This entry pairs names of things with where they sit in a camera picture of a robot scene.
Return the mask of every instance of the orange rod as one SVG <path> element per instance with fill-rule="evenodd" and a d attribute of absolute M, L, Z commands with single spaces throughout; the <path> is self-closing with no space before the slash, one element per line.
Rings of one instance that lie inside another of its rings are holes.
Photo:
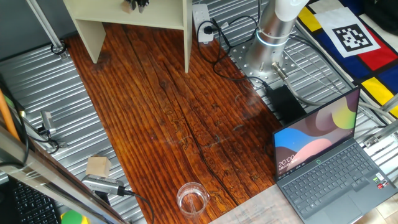
<path fill-rule="evenodd" d="M 2 113 L 4 121 L 6 122 L 8 131 L 14 136 L 14 138 L 20 141 L 17 129 L 15 128 L 14 122 L 12 121 L 11 113 L 8 108 L 6 99 L 4 98 L 4 95 L 1 90 L 0 90 L 0 111 Z"/>

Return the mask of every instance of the power strip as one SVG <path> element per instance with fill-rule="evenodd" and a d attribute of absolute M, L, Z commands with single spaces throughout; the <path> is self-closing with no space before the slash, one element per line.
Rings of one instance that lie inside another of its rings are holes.
<path fill-rule="evenodd" d="M 209 10 L 206 4 L 194 4 L 192 6 L 192 15 L 193 22 L 195 23 L 195 30 L 198 32 L 198 27 L 203 21 L 210 21 Z M 204 23 L 199 30 L 199 34 L 197 33 L 197 37 L 199 42 L 207 44 L 214 39 L 213 33 L 205 34 L 205 27 L 211 26 L 210 22 Z"/>

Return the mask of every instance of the red stripe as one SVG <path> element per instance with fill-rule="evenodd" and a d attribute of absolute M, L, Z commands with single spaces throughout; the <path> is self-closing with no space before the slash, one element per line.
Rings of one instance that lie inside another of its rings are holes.
<path fill-rule="evenodd" d="M 375 71 L 388 63 L 392 62 L 398 56 L 386 46 L 378 37 L 376 37 L 372 31 L 367 28 L 368 32 L 372 35 L 374 40 L 379 44 L 380 49 L 372 50 L 370 52 L 358 54 L 362 61 L 369 66 L 369 68 Z"/>

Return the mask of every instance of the clear glass cup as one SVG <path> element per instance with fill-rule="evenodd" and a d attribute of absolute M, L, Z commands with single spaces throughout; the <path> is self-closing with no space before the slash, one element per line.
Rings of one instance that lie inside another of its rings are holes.
<path fill-rule="evenodd" d="M 184 184 L 177 193 L 177 205 L 187 218 L 197 218 L 206 208 L 210 195 L 202 184 Z"/>

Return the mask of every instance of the black keyboard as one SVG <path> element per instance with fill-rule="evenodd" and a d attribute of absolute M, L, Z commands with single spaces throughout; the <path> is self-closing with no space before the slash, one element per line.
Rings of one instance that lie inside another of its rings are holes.
<path fill-rule="evenodd" d="M 21 224 L 59 224 L 55 202 L 22 182 L 9 178 Z"/>
<path fill-rule="evenodd" d="M 368 184 L 364 177 L 374 167 L 364 151 L 355 144 L 283 186 L 287 196 L 304 218 L 335 198 Z"/>

